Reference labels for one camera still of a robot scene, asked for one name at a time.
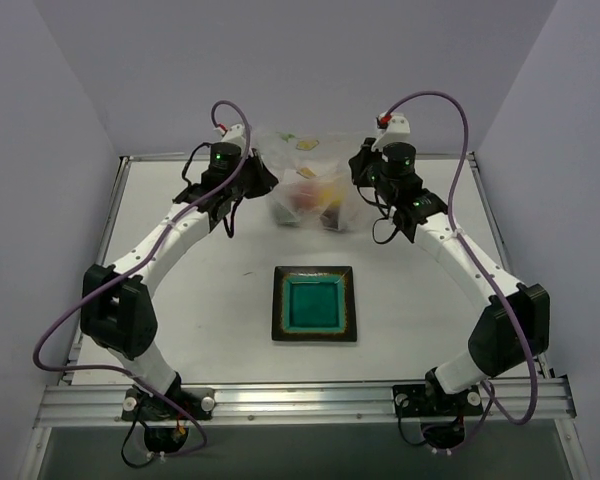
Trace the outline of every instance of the square plate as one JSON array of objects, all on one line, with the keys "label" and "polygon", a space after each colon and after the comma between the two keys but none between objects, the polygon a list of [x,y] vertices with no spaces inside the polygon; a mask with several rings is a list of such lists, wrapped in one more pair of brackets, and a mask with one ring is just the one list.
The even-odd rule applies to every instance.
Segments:
[{"label": "square plate", "polygon": [[351,267],[276,267],[271,338],[355,342]]}]

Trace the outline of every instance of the plastic bag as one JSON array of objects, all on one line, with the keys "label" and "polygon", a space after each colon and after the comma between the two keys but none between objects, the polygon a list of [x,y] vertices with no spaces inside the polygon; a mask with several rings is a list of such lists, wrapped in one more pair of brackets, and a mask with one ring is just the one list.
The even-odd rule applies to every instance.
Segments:
[{"label": "plastic bag", "polygon": [[369,225],[369,209],[351,183],[349,159],[364,134],[297,137],[256,131],[257,146],[278,186],[267,195],[276,223],[355,231]]}]

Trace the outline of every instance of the black cable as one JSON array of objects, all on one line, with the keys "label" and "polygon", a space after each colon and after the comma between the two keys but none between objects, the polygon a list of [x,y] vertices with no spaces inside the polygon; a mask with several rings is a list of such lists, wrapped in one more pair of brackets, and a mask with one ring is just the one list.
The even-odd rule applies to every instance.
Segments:
[{"label": "black cable", "polygon": [[402,400],[400,402],[400,404],[398,405],[398,431],[400,432],[400,436],[402,437],[402,439],[405,441],[405,443],[407,445],[411,445],[412,447],[424,447],[428,443],[426,439],[424,439],[420,442],[414,443],[414,442],[407,440],[406,435],[402,431],[402,407],[404,405],[404,402],[406,402],[406,401],[408,401],[407,398]]},{"label": "black cable", "polygon": [[193,156],[198,152],[198,150],[200,150],[203,147],[210,147],[211,144],[209,142],[202,142],[200,145],[198,145],[196,148],[193,149],[193,152],[191,152],[191,155],[189,156],[189,160],[187,160],[187,162],[184,164],[184,167],[182,169],[182,173],[180,174],[180,176],[182,177],[182,179],[187,182],[187,185],[190,187],[191,184],[191,180],[189,180],[187,178],[187,172],[189,171],[189,166],[191,165],[191,162],[193,162]]},{"label": "black cable", "polygon": [[460,423],[461,418],[461,416],[457,416],[453,421],[449,423],[442,423],[439,425],[430,425],[428,427],[425,427],[422,432],[422,436],[426,439],[430,447],[445,448],[443,446],[444,442],[449,441],[448,436],[454,435],[457,427],[462,428],[462,436],[464,439],[465,431],[464,424]]},{"label": "black cable", "polygon": [[139,420],[140,419],[140,411],[142,410],[143,402],[144,402],[144,399],[140,400],[140,403],[138,404],[138,407],[136,410],[136,414],[133,417],[133,422],[131,422],[131,428],[129,428],[129,431],[127,432],[127,436],[124,437],[124,441],[122,442],[122,447],[120,448],[120,456],[122,457],[122,461],[125,463],[125,465],[127,467],[135,468],[136,470],[140,469],[140,468],[148,467],[149,465],[151,465],[151,463],[153,463],[153,461],[156,458],[155,455],[152,453],[151,458],[149,460],[147,460],[145,463],[133,463],[133,462],[130,462],[129,460],[127,460],[127,457],[124,454],[124,447],[127,445],[127,442],[131,438],[131,434],[133,433],[133,430],[136,428],[136,423],[138,423],[138,421],[139,421],[140,424],[143,426],[143,428],[149,428],[149,427],[147,427],[146,423],[144,423],[142,420]]},{"label": "black cable", "polygon": [[378,192],[376,192],[374,190],[373,192],[373,197],[376,199],[376,203],[378,204],[378,210],[380,211],[380,214],[384,217],[384,218],[389,218],[389,211],[391,210],[391,207],[389,205],[386,204],[382,204],[380,203],[380,197],[378,196]]},{"label": "black cable", "polygon": [[358,195],[360,195],[360,198],[362,198],[362,200],[365,201],[365,203],[371,205],[372,207],[384,207],[385,205],[380,204],[379,202],[379,198],[378,198],[378,194],[374,191],[373,194],[376,196],[376,201],[372,202],[371,200],[369,200],[367,197],[365,197],[364,195],[362,195],[362,191],[360,190],[360,187],[356,187],[358,189]]},{"label": "black cable", "polygon": [[227,222],[227,217],[222,217],[222,223],[224,224],[224,231],[227,232],[227,237],[233,238],[236,233],[235,229],[235,221],[236,221],[236,212],[238,211],[238,206],[242,203],[243,197],[240,197],[233,204],[233,208],[231,209],[231,224]]},{"label": "black cable", "polygon": [[398,229],[398,227],[396,227],[393,230],[393,232],[391,233],[391,235],[389,235],[389,238],[387,238],[386,240],[379,241],[376,238],[376,225],[381,220],[389,220],[390,219],[389,218],[389,212],[391,210],[391,207],[389,205],[385,205],[385,204],[380,203],[380,197],[378,197],[378,192],[376,192],[376,191],[373,192],[373,196],[375,198],[375,202],[372,202],[371,200],[369,200],[368,198],[366,198],[364,195],[362,195],[362,192],[360,191],[360,187],[356,187],[356,188],[358,189],[358,194],[360,195],[360,198],[362,198],[362,200],[364,200],[365,203],[371,205],[372,207],[376,207],[378,209],[378,211],[380,212],[380,215],[382,215],[381,218],[379,218],[375,222],[373,222],[373,227],[371,227],[371,238],[373,238],[373,241],[375,243],[377,243],[378,245],[386,245],[391,240],[393,240],[394,238],[396,238],[396,235],[398,235],[398,233],[400,232],[400,230]]},{"label": "black cable", "polygon": [[382,220],[389,220],[389,217],[383,216],[382,218],[377,219],[375,222],[373,222],[373,227],[371,227],[371,238],[373,238],[373,241],[376,242],[378,245],[386,245],[391,240],[396,238],[396,235],[398,235],[398,232],[400,232],[400,229],[396,227],[393,229],[391,235],[389,235],[389,238],[387,238],[386,240],[378,241],[378,239],[376,238],[376,225]]}]

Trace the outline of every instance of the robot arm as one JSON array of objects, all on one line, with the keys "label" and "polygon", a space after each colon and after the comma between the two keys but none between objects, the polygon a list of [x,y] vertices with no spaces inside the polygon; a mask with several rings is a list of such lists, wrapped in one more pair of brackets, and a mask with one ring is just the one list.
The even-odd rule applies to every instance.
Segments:
[{"label": "robot arm", "polygon": [[[509,318],[453,231],[447,205],[423,187],[415,172],[416,149],[406,142],[408,121],[398,113],[378,119],[375,138],[367,138],[349,160],[358,188],[374,188],[396,229],[429,253],[453,278],[479,315],[467,349],[427,373],[439,396],[455,395],[481,380],[495,377],[524,361]],[[540,286],[525,286],[508,274],[462,232],[478,260],[503,291],[521,322],[534,355],[544,352],[549,338],[549,296]]]},{"label": "robot arm", "polygon": [[209,168],[201,175],[200,183],[180,192],[149,235],[112,265],[93,265],[84,276],[83,296],[86,296],[144,262],[165,228],[171,226],[160,248],[144,267],[83,307],[80,326],[83,333],[109,350],[135,378],[152,385],[183,407],[186,403],[195,404],[196,399],[182,392],[179,375],[167,364],[154,342],[157,320],[151,298],[178,260],[213,231],[232,208],[235,211],[236,205],[244,198],[267,194],[277,184],[277,179],[266,169],[258,152],[252,150],[240,173],[229,185],[178,218],[177,222],[173,221],[191,202],[217,188],[232,174],[244,148],[244,128],[234,125],[224,133],[221,142],[211,146]]}]

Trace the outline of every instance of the teal glaze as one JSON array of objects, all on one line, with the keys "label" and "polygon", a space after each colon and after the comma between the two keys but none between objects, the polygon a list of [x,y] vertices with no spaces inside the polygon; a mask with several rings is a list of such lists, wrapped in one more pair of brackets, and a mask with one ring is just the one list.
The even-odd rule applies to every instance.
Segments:
[{"label": "teal glaze", "polygon": [[289,275],[283,284],[283,328],[289,333],[340,333],[346,326],[340,275]]}]

